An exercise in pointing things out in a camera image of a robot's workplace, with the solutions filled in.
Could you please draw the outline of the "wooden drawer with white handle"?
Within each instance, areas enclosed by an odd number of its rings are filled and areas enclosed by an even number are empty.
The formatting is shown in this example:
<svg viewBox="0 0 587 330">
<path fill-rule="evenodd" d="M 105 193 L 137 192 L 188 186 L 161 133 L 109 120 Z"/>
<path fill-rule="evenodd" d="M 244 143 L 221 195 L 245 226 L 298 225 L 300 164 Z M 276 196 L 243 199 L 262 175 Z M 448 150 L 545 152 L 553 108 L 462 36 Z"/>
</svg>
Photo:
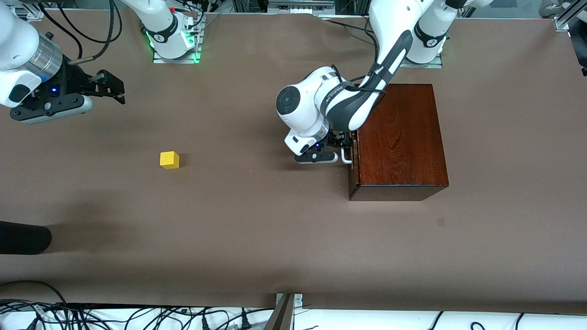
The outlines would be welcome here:
<svg viewBox="0 0 587 330">
<path fill-rule="evenodd" d="M 358 133 L 351 149 L 342 149 L 343 160 L 349 165 L 349 185 L 356 186 L 360 183 Z"/>
</svg>

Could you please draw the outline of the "dark wooden drawer cabinet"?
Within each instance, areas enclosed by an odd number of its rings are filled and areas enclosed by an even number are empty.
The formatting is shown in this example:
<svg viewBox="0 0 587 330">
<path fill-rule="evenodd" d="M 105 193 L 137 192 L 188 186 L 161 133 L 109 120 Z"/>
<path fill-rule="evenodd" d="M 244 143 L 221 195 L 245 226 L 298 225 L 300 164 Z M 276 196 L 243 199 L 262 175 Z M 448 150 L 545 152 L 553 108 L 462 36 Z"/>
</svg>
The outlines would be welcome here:
<svg viewBox="0 0 587 330">
<path fill-rule="evenodd" d="M 431 84 L 390 84 L 352 134 L 350 201 L 423 201 L 449 187 Z"/>
</svg>

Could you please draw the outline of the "black cylindrical object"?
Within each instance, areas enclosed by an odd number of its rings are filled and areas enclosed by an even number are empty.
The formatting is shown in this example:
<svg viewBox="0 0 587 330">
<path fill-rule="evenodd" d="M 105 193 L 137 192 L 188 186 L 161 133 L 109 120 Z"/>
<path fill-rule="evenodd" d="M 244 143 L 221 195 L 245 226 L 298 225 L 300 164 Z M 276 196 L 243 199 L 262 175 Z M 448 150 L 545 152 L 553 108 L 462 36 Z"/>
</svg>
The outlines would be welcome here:
<svg viewBox="0 0 587 330">
<path fill-rule="evenodd" d="M 47 227 L 0 221 L 0 254 L 37 255 L 52 242 Z"/>
</svg>

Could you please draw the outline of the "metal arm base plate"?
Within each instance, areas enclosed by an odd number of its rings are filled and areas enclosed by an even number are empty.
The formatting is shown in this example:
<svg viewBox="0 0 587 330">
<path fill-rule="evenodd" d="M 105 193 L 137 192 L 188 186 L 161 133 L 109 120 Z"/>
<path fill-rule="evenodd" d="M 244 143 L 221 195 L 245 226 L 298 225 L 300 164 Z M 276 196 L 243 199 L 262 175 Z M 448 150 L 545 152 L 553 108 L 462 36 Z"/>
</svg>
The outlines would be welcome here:
<svg viewBox="0 0 587 330">
<path fill-rule="evenodd" d="M 199 33 L 198 29 L 183 32 L 180 38 L 182 41 L 179 46 L 185 53 L 174 59 L 164 58 L 153 48 L 153 63 L 173 63 L 192 65 L 200 63 L 201 53 L 203 50 L 204 32 Z"/>
<path fill-rule="evenodd" d="M 405 58 L 400 65 L 400 67 L 407 67 L 407 68 L 422 68 L 422 69 L 442 69 L 443 62 L 442 62 L 442 55 L 438 54 L 431 62 L 428 63 L 415 63 L 410 61 L 409 59 Z"/>
</svg>

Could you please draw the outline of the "aluminium table corner bracket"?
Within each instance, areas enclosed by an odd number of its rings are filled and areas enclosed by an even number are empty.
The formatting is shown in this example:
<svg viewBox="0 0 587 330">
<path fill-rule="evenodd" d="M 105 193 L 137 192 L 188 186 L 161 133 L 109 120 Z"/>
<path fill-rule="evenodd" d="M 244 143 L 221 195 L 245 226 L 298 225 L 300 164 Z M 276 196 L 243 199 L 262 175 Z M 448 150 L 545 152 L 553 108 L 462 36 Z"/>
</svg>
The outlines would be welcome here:
<svg viewBox="0 0 587 330">
<path fill-rule="evenodd" d="M 44 19 L 44 14 L 39 8 L 25 5 L 15 5 L 12 9 L 15 15 L 25 21 L 39 22 Z"/>
<path fill-rule="evenodd" d="M 555 15 L 554 25 L 556 31 L 568 31 L 570 21 L 575 18 L 587 24 L 587 0 L 557 1 L 560 7 L 563 8 L 563 11 Z"/>
</svg>

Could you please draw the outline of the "aluminium profile post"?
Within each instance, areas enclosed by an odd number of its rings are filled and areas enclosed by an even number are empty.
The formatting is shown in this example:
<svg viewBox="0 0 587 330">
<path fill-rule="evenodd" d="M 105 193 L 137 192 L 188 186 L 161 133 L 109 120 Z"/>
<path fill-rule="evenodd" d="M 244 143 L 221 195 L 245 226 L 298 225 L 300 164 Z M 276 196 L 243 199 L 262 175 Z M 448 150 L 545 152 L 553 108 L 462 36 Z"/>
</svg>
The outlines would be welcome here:
<svg viewBox="0 0 587 330">
<path fill-rule="evenodd" d="M 277 294 L 277 304 L 263 330 L 294 330 L 296 309 L 303 308 L 303 295 Z"/>
</svg>

